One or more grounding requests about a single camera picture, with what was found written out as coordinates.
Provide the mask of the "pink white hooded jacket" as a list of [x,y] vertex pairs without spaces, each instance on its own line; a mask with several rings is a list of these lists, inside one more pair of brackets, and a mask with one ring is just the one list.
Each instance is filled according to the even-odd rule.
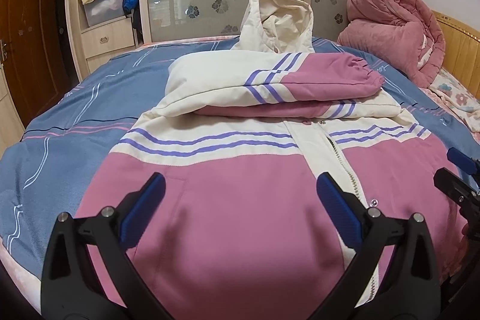
[[418,212],[439,274],[461,258],[464,219],[434,186],[439,138],[383,89],[363,58],[312,47],[300,0],[249,0],[238,43],[187,54],[164,98],[106,156],[77,215],[166,181],[137,272],[175,319],[306,319],[354,252],[316,191],[340,188],[392,218]]

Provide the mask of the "wooden bed headboard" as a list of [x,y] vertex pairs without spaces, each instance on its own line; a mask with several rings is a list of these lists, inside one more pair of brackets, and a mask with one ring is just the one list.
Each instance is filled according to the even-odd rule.
[[440,12],[433,12],[446,41],[443,67],[479,99],[479,31]]

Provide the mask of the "blue striped bed sheet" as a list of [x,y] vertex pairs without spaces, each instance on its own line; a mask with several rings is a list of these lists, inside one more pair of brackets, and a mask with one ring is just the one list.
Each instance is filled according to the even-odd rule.
[[10,257],[39,276],[55,218],[77,211],[111,148],[163,98],[168,66],[233,44],[175,41],[121,54],[33,119],[1,157],[1,239]]

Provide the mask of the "rolled pink quilt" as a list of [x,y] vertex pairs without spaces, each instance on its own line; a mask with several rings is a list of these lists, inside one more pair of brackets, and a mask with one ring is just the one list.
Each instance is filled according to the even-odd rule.
[[347,0],[348,26],[337,42],[375,55],[419,88],[429,87],[445,57],[446,41],[422,0]]

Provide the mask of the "beige side cabinet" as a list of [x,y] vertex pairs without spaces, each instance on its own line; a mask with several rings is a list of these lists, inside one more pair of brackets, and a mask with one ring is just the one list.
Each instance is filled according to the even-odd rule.
[[3,66],[0,76],[0,156],[6,149],[19,142],[24,134],[24,125],[12,100]]

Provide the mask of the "lower wardrobe drawer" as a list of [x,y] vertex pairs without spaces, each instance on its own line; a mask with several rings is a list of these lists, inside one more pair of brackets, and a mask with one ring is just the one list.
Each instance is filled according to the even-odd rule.
[[122,49],[116,49],[110,52],[106,52],[105,54],[99,54],[95,55],[93,57],[87,58],[87,66],[89,69],[89,73],[92,74],[95,72],[98,68],[100,68],[103,64],[107,63],[109,60],[112,58],[115,58],[117,56],[120,56],[122,54],[127,54],[129,52],[132,52],[135,50],[136,47],[131,46],[128,48],[122,48]]

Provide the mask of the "wardrobe drawer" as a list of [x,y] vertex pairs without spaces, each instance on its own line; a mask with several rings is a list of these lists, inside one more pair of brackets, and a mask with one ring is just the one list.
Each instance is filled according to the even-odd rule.
[[89,69],[89,73],[92,74],[95,72],[98,68],[100,68],[103,64],[107,63],[109,60],[112,58],[115,58],[117,56],[120,56],[122,54],[127,54],[129,52],[132,52],[135,50],[136,47],[131,46],[128,48],[122,48],[122,49],[116,49],[110,52],[106,52],[105,54],[99,54],[95,55],[93,57],[87,58],[87,66]]
[[86,58],[135,46],[134,30],[130,18],[113,19],[81,32]]

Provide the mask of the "brown wooden door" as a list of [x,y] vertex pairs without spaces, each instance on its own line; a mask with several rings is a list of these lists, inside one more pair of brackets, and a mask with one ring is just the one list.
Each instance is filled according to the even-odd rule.
[[24,126],[69,88],[55,12],[55,0],[1,0],[1,65]]

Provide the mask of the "upper wardrobe drawer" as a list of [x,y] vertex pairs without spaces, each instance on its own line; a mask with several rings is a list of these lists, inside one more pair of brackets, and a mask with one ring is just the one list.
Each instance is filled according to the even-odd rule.
[[135,46],[134,30],[130,18],[113,19],[81,32],[86,58]]

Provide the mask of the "clear plastic storage box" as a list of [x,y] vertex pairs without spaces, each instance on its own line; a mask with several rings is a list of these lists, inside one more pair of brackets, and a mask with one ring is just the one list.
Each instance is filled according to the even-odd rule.
[[89,27],[125,15],[123,0],[94,0],[83,7]]

